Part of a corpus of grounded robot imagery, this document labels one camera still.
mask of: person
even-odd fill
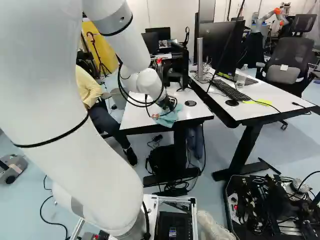
[[[83,105],[87,109],[95,128],[111,134],[121,145],[130,165],[133,167],[137,165],[138,158],[127,136],[119,131],[120,124],[108,113],[106,108],[96,103],[97,99],[103,94],[100,85],[78,65],[75,67],[75,78]]]

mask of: paper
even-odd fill
[[[281,65],[280,70],[281,71],[287,71],[288,70],[288,65]]]
[[[242,101],[242,102],[245,104],[261,104],[264,106],[272,105],[272,101],[264,100],[264,99],[258,99],[256,101],[249,100],[249,101]]]

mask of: black backpack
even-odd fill
[[[175,146],[159,146],[150,152],[145,160],[145,169],[150,174],[158,176],[172,176],[177,174],[179,166],[175,161]]]

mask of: black shoe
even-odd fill
[[[128,159],[128,161],[132,167],[134,167],[138,164],[137,155],[133,151],[132,147],[128,148],[126,151],[123,150],[123,152],[126,155],[126,158]]]

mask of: black desk leg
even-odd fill
[[[186,128],[176,126],[173,132],[175,163],[172,164],[176,168],[176,174],[172,176],[150,175],[143,178],[143,186],[145,188],[156,186],[157,184],[165,184],[175,180],[194,178],[199,175],[198,167],[186,168],[187,163],[187,146],[186,146]]]
[[[183,127],[176,127],[173,132],[174,149],[175,149],[175,165],[178,172],[183,172],[187,164],[186,155],[186,129]]]
[[[212,173],[215,181],[229,180],[232,175],[245,175],[269,169],[265,162],[255,162],[246,165],[246,161],[256,144],[263,125],[247,126],[236,147],[229,168]]]

